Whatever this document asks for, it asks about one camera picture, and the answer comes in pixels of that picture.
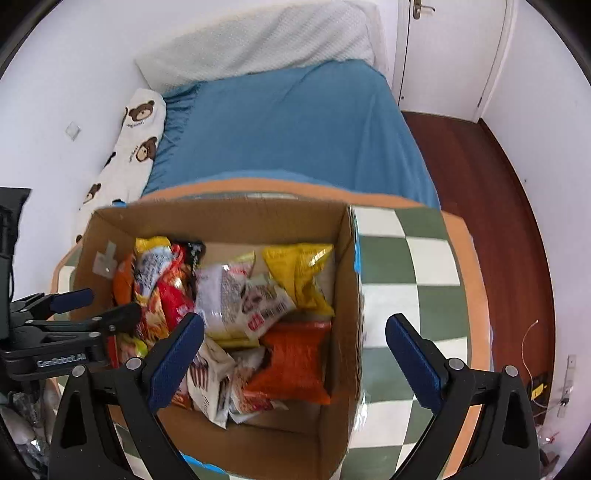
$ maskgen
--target chip bag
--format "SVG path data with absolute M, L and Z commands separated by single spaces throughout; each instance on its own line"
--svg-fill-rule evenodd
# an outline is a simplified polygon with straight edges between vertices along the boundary
M 230 377 L 236 362 L 211 338 L 205 337 L 187 371 L 187 389 L 193 406 L 214 424 L 226 428 Z
M 269 272 L 299 309 L 334 316 L 316 281 L 333 251 L 332 245 L 297 244 L 266 247 L 262 256 Z
M 171 249 L 170 240 L 165 236 L 154 236 L 150 239 L 135 239 L 134 300 L 142 307 L 148 304 L 150 295 L 156 282 L 175 255 Z
M 246 384 L 259 369 L 265 358 L 264 347 L 234 352 L 232 358 L 236 361 L 230 386 L 230 416 L 234 422 L 242 423 L 263 411 L 276 408 L 287 409 L 285 404 L 278 400 L 244 396 L 244 387 L 246 387 Z
M 280 322 L 262 337 L 271 363 L 255 374 L 244 396 L 304 400 L 330 404 L 322 379 L 320 347 L 330 333 L 330 322 Z
M 224 348 L 258 346 L 250 340 L 236 318 L 241 292 L 255 263 L 254 252 L 228 264 L 198 268 L 195 274 L 194 312 L 205 323 L 205 334 Z
M 139 338 L 128 335 L 127 333 L 118 333 L 116 338 L 117 359 L 120 365 L 123 365 L 127 360 L 135 356 L 144 358 L 148 355 L 148 346 Z
M 236 323 L 250 339 L 262 337 L 286 313 L 296 309 L 287 292 L 268 274 L 246 281 Z
M 134 290 L 135 253 L 131 252 L 123 260 L 113 276 L 113 298 L 117 305 L 126 305 L 132 300 Z
M 156 251 L 157 248 L 151 251 L 152 265 L 165 265 L 165 268 L 162 270 L 158 267 L 153 270 L 154 273 L 162 271 L 156 279 L 147 303 L 142 305 L 142 319 L 137 329 L 138 336 L 149 348 L 158 340 L 166 338 L 184 315 L 193 310 L 193 301 L 187 294 L 191 268 L 185 263 L 186 247 L 171 244 L 166 247 L 167 251 Z M 143 299 L 137 297 L 137 302 L 142 304 L 142 301 Z
M 185 376 L 174 393 L 171 401 L 173 405 L 177 405 L 187 410 L 191 410 L 191 397 L 189 396 L 189 389 L 187 387 L 187 377 Z

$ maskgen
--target wooden floor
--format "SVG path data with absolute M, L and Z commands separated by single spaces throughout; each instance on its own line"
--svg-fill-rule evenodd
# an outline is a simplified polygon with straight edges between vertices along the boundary
M 461 216 L 474 244 L 488 295 L 495 368 L 515 365 L 527 384 L 552 374 L 554 305 L 540 233 L 519 180 L 481 121 L 404 114 L 435 183 L 441 208 Z

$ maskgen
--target checkered tablecloth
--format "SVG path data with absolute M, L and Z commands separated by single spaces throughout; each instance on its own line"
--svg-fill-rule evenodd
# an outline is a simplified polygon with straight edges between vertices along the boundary
M 424 207 L 355 207 L 355 215 L 365 298 L 362 387 L 366 404 L 360 409 L 359 428 L 353 432 L 340 478 L 387 480 L 431 419 L 430 410 L 420 407 L 386 346 L 387 318 L 405 314 L 444 356 L 461 358 L 468 365 L 470 327 L 462 275 L 441 212 Z M 74 255 L 62 267 L 60 291 L 69 290 L 76 263 Z M 129 434 L 122 429 L 120 434 L 126 452 L 136 456 Z M 141 469 L 141 462 L 136 463 Z M 235 478 L 192 467 L 202 480 Z

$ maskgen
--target white door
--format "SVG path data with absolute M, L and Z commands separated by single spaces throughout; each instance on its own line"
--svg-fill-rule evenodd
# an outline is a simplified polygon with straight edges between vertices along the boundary
M 409 2 L 400 109 L 476 120 L 507 0 Z

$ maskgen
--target mattress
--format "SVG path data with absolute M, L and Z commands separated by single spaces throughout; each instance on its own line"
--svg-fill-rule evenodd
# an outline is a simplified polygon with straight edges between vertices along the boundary
M 250 177 L 439 208 L 388 83 L 361 60 L 194 82 L 163 97 L 164 135 L 144 194 Z

